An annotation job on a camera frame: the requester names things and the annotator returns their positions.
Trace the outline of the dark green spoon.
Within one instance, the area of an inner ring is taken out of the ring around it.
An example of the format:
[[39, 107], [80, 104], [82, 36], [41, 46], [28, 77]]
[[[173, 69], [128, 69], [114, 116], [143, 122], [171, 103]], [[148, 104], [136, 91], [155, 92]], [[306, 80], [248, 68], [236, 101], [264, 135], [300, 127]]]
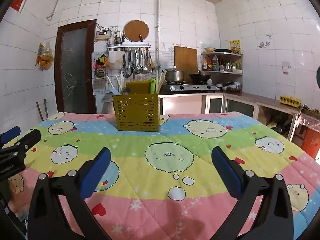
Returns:
[[129, 88], [127, 88], [127, 87], [124, 87], [121, 90], [121, 94], [122, 95], [129, 95], [129, 94], [131, 94], [131, 90]]

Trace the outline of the light blue spoon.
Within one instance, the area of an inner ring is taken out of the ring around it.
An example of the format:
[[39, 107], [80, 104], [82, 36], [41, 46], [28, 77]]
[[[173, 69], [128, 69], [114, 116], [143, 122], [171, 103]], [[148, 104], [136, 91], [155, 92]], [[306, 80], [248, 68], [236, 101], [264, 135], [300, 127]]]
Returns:
[[111, 88], [111, 92], [114, 94], [114, 95], [121, 95], [121, 93], [115, 89], [115, 88]]

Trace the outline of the kitchen counter cabinets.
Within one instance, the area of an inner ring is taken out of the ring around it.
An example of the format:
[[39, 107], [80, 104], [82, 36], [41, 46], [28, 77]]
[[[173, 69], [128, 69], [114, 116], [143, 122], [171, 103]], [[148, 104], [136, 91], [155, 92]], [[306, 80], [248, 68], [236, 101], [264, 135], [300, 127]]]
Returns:
[[247, 93], [161, 94], [162, 114], [209, 114], [239, 112], [292, 140], [301, 108], [280, 103], [276, 99]]

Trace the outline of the hanging orange plastic bag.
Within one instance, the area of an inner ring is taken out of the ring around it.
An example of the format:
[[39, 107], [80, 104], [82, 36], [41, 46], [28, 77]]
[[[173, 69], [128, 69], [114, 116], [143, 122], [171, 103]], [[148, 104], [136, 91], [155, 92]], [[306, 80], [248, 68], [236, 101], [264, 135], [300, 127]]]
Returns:
[[40, 70], [48, 70], [54, 62], [54, 55], [50, 43], [40, 44], [37, 52], [36, 64]]

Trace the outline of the dark wooden glass door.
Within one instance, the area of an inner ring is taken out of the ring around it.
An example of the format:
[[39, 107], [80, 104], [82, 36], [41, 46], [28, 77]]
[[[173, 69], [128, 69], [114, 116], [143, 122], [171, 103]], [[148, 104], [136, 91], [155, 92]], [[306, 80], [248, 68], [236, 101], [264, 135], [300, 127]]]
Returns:
[[96, 20], [87, 20], [58, 27], [54, 86], [59, 112], [97, 113], [92, 85], [96, 23]]

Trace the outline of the colourful cartoon quilt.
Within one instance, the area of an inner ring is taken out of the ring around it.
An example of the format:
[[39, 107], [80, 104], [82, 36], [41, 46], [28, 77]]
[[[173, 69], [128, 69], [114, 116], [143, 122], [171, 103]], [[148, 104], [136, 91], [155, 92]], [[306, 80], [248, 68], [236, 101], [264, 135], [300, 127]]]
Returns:
[[86, 203], [114, 239], [208, 239], [236, 203], [211, 161], [219, 146], [244, 170], [284, 177], [294, 236], [319, 210], [319, 164], [301, 148], [238, 112], [162, 115], [158, 132], [119, 131], [114, 116], [56, 113], [9, 179], [9, 207], [28, 217], [40, 174], [65, 175], [106, 147], [111, 163]]

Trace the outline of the yellow egg tray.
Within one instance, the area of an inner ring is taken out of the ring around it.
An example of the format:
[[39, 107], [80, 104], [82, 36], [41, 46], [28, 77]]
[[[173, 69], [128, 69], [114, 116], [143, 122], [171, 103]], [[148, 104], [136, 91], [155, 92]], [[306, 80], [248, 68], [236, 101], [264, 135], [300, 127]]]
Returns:
[[280, 96], [280, 103], [293, 107], [293, 108], [299, 108], [302, 104], [300, 99], [293, 98], [291, 96], [282, 95]]

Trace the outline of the gas stove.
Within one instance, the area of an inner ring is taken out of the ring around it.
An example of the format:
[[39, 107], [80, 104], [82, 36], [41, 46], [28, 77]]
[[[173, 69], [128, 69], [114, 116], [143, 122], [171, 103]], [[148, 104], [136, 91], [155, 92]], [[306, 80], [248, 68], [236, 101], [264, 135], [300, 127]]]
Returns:
[[159, 94], [197, 94], [197, 93], [214, 93], [217, 88], [214, 85], [192, 85], [192, 84], [164, 84]]

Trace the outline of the round wooden cutting board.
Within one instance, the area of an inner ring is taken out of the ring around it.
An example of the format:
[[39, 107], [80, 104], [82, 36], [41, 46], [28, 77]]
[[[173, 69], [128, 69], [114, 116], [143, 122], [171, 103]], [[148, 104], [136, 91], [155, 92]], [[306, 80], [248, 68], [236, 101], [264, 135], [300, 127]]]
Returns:
[[131, 20], [124, 25], [124, 36], [131, 42], [143, 42], [148, 34], [148, 25], [141, 20]]

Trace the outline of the steel cooking pot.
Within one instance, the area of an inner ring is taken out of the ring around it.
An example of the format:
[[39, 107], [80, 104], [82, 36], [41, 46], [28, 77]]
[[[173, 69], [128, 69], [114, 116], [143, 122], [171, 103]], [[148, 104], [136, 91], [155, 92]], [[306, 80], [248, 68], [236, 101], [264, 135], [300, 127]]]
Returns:
[[178, 70], [175, 66], [165, 70], [165, 81], [181, 83], [184, 81], [184, 71]]

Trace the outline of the black wok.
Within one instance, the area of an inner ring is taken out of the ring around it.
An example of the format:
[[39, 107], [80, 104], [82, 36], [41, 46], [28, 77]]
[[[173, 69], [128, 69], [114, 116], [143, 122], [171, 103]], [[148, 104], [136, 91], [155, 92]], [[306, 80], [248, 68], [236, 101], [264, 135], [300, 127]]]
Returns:
[[206, 85], [210, 79], [207, 74], [189, 74], [193, 85]]

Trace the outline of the corner shelf with bottles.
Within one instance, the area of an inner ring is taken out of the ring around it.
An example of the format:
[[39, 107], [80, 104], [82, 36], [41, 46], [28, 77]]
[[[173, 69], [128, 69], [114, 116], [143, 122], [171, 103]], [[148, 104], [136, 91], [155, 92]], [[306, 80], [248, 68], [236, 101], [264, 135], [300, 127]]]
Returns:
[[201, 71], [210, 75], [212, 83], [243, 84], [242, 53], [236, 54], [229, 49], [209, 49], [201, 53]]

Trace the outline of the wooden sticks against wall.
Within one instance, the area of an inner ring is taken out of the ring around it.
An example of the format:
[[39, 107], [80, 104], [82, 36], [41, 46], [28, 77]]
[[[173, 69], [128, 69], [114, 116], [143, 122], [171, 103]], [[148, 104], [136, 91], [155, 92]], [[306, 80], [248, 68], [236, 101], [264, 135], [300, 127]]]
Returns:
[[38, 114], [39, 114], [41, 121], [44, 121], [45, 119], [49, 118], [46, 99], [43, 100], [43, 103], [39, 103], [37, 101], [36, 108], [37, 108], [37, 111], [38, 111]]

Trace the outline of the wall power meter box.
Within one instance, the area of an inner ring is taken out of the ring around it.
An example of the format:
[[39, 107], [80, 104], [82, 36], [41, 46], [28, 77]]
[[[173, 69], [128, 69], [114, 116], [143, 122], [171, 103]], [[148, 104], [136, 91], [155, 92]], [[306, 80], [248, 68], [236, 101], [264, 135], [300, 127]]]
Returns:
[[95, 35], [95, 40], [96, 41], [103, 41], [103, 40], [108, 40], [112, 36], [112, 31], [106, 30], [106, 31], [97, 31]]

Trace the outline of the white wall socket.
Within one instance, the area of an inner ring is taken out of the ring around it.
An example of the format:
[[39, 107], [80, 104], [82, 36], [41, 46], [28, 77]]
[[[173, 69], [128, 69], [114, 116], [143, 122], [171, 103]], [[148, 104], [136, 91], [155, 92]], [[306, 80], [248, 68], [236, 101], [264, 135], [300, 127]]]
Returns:
[[281, 67], [283, 70], [283, 74], [289, 74], [290, 72], [290, 68], [291, 68], [291, 64], [287, 61], [282, 61], [281, 62]]

